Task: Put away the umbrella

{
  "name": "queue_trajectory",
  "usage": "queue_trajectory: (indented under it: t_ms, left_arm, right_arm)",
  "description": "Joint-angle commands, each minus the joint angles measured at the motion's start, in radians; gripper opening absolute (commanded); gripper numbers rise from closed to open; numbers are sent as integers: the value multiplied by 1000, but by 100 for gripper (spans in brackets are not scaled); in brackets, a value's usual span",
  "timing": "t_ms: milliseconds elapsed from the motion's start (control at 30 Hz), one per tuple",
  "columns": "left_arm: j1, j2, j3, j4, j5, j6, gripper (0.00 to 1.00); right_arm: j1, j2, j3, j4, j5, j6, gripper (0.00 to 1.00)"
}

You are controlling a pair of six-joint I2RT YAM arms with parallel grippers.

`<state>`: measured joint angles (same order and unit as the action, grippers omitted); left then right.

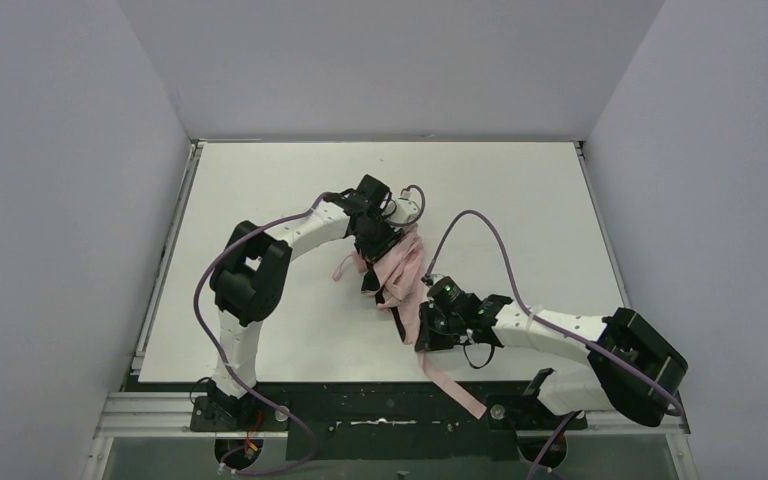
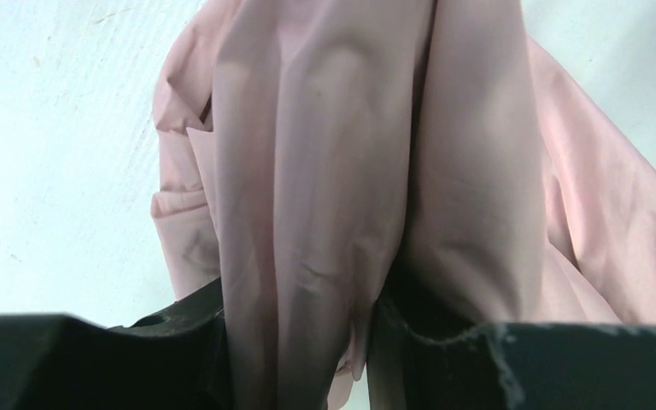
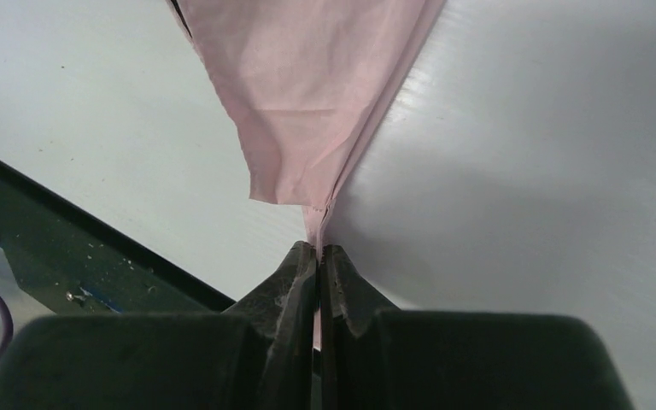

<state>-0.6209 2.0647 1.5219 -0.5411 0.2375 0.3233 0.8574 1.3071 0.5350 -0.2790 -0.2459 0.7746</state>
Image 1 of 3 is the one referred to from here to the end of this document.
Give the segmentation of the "pink and black umbrella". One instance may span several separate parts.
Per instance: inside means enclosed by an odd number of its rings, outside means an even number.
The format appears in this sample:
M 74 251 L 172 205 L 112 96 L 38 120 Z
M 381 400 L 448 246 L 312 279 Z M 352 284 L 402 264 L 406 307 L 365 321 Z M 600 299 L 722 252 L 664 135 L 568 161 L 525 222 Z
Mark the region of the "pink and black umbrella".
M 419 229 L 413 225 L 406 229 L 405 236 L 389 252 L 372 265 L 368 265 L 356 252 L 344 257 L 333 272 L 332 280 L 337 282 L 341 279 L 348 262 L 351 262 L 358 272 L 370 274 L 378 283 L 363 287 L 362 294 L 372 297 L 381 293 L 383 300 L 378 301 L 376 307 L 380 310 L 393 308 L 395 323 L 398 328 L 404 330 L 402 343 L 415 346 L 420 330 L 420 304 L 426 292 L 426 287 L 421 281 L 424 255 L 425 248 Z M 426 377 L 472 417 L 479 419 L 486 413 L 487 407 L 436 367 L 428 354 L 418 352 L 416 356 Z

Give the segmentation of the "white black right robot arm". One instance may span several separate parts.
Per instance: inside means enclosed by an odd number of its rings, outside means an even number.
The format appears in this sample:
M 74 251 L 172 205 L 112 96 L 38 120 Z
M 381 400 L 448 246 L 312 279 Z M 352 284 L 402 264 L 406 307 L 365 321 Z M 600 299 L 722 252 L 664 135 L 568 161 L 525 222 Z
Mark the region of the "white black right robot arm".
M 427 276 L 419 307 L 416 349 L 431 352 L 487 344 L 491 350 L 523 348 L 576 363 L 550 368 L 531 394 L 556 416 L 573 411 L 616 411 L 656 427 L 670 412 L 687 373 L 686 359 L 638 312 L 582 316 L 551 310 L 532 314 L 513 298 L 479 298 L 449 276 Z

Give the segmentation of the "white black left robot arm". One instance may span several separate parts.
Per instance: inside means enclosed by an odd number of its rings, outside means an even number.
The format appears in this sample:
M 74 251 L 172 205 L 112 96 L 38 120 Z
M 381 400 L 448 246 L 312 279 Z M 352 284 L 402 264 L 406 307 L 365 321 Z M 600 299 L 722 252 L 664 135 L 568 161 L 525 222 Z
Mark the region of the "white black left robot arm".
M 211 377 L 216 390 L 240 399 L 256 384 L 263 321 L 283 295 L 291 263 L 332 241 L 350 238 L 356 264 L 370 269 L 400 243 L 423 211 L 409 190 L 395 195 L 366 175 L 355 188 L 321 194 L 302 214 L 265 226 L 239 223 L 205 280 L 220 316 L 219 353 Z

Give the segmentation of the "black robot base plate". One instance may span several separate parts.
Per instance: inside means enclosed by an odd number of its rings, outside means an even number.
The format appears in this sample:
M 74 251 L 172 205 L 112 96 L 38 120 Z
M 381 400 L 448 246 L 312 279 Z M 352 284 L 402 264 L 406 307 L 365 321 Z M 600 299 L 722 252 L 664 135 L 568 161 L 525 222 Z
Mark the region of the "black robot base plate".
M 215 433 L 217 461 L 251 471 L 266 442 L 306 461 L 533 460 L 563 424 L 537 400 L 534 381 L 465 382 L 486 406 L 472 415 L 432 383 L 274 383 L 233 399 L 209 381 L 193 401 L 189 428 Z

